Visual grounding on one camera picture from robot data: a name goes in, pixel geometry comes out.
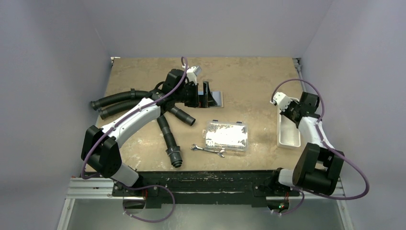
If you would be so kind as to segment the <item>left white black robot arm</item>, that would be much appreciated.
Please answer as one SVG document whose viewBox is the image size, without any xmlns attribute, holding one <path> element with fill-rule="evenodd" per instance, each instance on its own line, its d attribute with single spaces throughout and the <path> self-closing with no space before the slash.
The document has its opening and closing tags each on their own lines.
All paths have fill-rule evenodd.
<svg viewBox="0 0 406 230">
<path fill-rule="evenodd" d="M 122 162 L 120 148 L 139 129 L 170 111 L 176 103 L 199 107 L 197 76 L 200 66 L 172 69 L 161 89 L 153 89 L 132 109 L 113 122 L 86 130 L 81 159 L 96 171 L 96 176 L 124 184 L 131 196 L 142 192 L 141 176 Z"/>
</svg>

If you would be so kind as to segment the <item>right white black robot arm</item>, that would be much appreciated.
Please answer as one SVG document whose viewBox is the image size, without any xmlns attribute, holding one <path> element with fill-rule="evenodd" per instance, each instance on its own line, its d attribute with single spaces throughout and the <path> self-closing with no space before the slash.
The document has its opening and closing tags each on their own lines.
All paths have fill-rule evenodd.
<svg viewBox="0 0 406 230">
<path fill-rule="evenodd" d="M 278 107 L 281 116 L 295 124 L 307 144 L 293 170 L 279 169 L 277 177 L 269 181 L 270 191 L 280 195 L 287 187 L 294 187 L 330 198 L 345 156 L 331 146 L 323 131 L 325 103 L 320 92 L 303 92 L 295 101 L 275 89 L 271 103 Z"/>
</svg>

